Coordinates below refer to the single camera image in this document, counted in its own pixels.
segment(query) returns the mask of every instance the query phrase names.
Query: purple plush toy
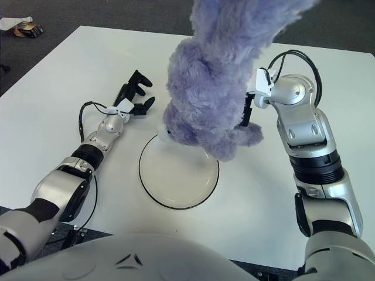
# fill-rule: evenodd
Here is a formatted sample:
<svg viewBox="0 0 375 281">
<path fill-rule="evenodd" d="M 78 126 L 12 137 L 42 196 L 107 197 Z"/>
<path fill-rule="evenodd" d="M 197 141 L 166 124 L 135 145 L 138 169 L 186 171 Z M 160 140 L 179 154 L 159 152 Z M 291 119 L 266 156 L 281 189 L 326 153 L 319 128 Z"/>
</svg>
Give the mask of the purple plush toy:
<svg viewBox="0 0 375 281">
<path fill-rule="evenodd" d="M 170 137 L 201 146 L 228 161 L 237 145 L 262 140 L 261 127 L 242 121 L 253 61 L 279 30 L 316 0 L 195 0 L 194 36 L 180 43 L 169 63 L 172 100 L 164 113 Z"/>
</svg>

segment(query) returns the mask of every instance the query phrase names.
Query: white table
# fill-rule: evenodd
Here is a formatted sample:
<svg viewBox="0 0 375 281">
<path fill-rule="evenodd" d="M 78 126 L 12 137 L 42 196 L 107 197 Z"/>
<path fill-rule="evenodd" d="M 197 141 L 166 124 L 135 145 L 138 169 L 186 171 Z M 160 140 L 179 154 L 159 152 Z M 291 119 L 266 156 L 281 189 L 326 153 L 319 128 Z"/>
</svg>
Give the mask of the white table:
<svg viewBox="0 0 375 281">
<path fill-rule="evenodd" d="M 0 205 L 29 204 L 38 181 L 80 143 L 77 118 L 89 100 L 111 105 L 135 69 L 154 86 L 157 100 L 145 119 L 133 119 L 98 171 L 98 205 L 89 228 L 112 234 L 152 232 L 187 237 L 229 259 L 296 269 L 304 262 L 306 238 L 294 210 L 292 168 L 276 129 L 273 108 L 254 109 L 264 141 L 240 148 L 220 164 L 211 197 L 189 210 L 154 202 L 138 177 L 141 150 L 155 135 L 169 101 L 165 84 L 169 56 L 186 36 L 81 26 L 0 98 Z M 323 80 L 320 104 L 330 120 L 337 149 L 350 173 L 364 218 L 363 239 L 375 249 L 373 149 L 375 58 L 370 54 L 272 44 L 255 66 L 267 66 L 280 52 L 307 53 Z M 308 66 L 287 57 L 283 73 L 310 78 Z M 84 114 L 86 134 L 103 118 Z M 93 206 L 94 188 L 75 220 L 81 224 Z"/>
</svg>

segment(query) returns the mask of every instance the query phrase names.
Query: floor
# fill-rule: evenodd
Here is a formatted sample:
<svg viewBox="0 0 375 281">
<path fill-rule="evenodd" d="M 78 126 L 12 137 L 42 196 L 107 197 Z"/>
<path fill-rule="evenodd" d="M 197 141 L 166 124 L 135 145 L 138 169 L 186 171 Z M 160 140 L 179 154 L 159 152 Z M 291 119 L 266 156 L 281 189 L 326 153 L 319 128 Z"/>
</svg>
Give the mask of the floor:
<svg viewBox="0 0 375 281">
<path fill-rule="evenodd" d="M 0 69 L 0 96 L 51 52 L 80 25 L 191 35 L 189 22 L 193 0 L 1 0 L 0 17 L 32 16 L 45 33 L 36 39 L 0 33 L 0 62 L 11 67 Z M 283 30 L 277 43 L 345 49 L 375 55 L 375 1 L 323 0 L 303 18 Z M 6 211 L 0 207 L 0 214 Z M 71 226 L 61 224 L 50 240 L 63 238 Z M 108 234 L 89 231 L 85 241 Z M 46 245 L 39 257 L 61 248 L 62 242 Z M 235 262 L 260 280 L 292 280 L 296 272 Z"/>
</svg>

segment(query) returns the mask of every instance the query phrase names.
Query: wire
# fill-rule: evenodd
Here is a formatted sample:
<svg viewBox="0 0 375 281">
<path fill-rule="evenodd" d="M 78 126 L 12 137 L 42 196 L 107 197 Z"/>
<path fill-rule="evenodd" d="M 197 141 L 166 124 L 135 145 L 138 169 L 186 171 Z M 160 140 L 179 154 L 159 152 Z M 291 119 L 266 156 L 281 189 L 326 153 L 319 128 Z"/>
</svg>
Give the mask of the wire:
<svg viewBox="0 0 375 281">
<path fill-rule="evenodd" d="M 79 130 L 79 133 L 80 133 L 81 142 L 84 141 L 84 132 L 83 132 L 83 124 L 82 124 L 82 115 L 83 115 L 83 111 L 84 111 L 84 109 L 85 109 L 87 106 L 89 106 L 89 105 L 94 105 L 95 108 L 96 108 L 100 113 L 105 114 L 105 115 L 117 115 L 117 114 L 118 114 L 117 112 L 116 112 L 116 113 L 106 113 L 106 112 L 100 110 L 98 106 L 103 107 L 104 109 L 106 109 L 107 107 L 106 107 L 105 105 L 103 105 L 103 104 L 98 103 L 98 102 L 93 102 L 93 101 L 85 102 L 85 103 L 82 105 L 82 107 L 81 107 L 81 109 L 80 109 L 79 116 L 78 116 L 78 130 Z M 127 114 L 127 113 L 129 113 L 129 112 L 120 111 L 120 113 Z"/>
<path fill-rule="evenodd" d="M 312 72 L 314 73 L 314 77 L 315 77 L 315 81 L 316 81 L 316 97 L 315 97 L 315 102 L 314 102 L 314 106 L 315 107 L 318 107 L 320 101 L 321 101 L 321 98 L 322 98 L 322 93 L 323 93 L 323 85 L 322 85 L 322 79 L 321 79 L 321 75 L 319 74 L 319 71 L 318 69 L 316 68 L 316 66 L 314 65 L 314 63 L 312 62 L 312 60 L 303 52 L 299 51 L 299 50 L 289 50 L 289 51 L 286 51 L 286 52 L 283 52 L 281 54 L 278 54 L 271 62 L 270 62 L 270 65 L 268 66 L 268 69 L 270 69 L 274 63 L 280 58 L 282 57 L 282 60 L 281 60 L 281 64 L 280 64 L 280 68 L 279 68 L 279 71 L 277 73 L 277 76 L 274 80 L 274 83 L 277 82 L 277 80 L 279 79 L 280 77 L 280 73 L 281 73 L 281 70 L 282 70 L 282 67 L 284 66 L 284 60 L 285 60 L 285 57 L 288 55 L 288 54 L 293 54 L 294 56 L 298 56 L 300 57 L 302 60 L 304 60 L 311 68 Z"/>
</svg>

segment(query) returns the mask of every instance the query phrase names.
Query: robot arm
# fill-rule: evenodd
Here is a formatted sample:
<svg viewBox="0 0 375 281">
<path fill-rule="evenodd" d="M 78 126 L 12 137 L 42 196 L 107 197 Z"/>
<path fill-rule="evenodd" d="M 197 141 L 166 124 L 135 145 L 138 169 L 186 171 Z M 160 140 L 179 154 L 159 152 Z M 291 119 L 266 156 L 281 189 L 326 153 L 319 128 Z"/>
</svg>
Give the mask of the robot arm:
<svg viewBox="0 0 375 281">
<path fill-rule="evenodd" d="M 138 83 L 152 85 L 136 71 L 120 90 L 115 106 L 105 109 L 108 115 L 98 129 L 37 185 L 31 204 L 0 217 L 0 274 L 31 261 L 58 222 L 69 222 L 78 216 L 95 171 L 122 134 L 129 113 L 145 115 L 155 100 L 134 105 L 131 100 L 135 93 L 144 93 Z"/>
<path fill-rule="evenodd" d="M 275 73 L 257 70 L 254 103 L 275 108 L 294 169 L 296 217 L 309 237 L 297 280 L 369 280 L 375 274 L 375 255 L 360 239 L 362 215 L 328 119 L 316 108 L 314 84 L 299 74 L 275 79 Z"/>
</svg>

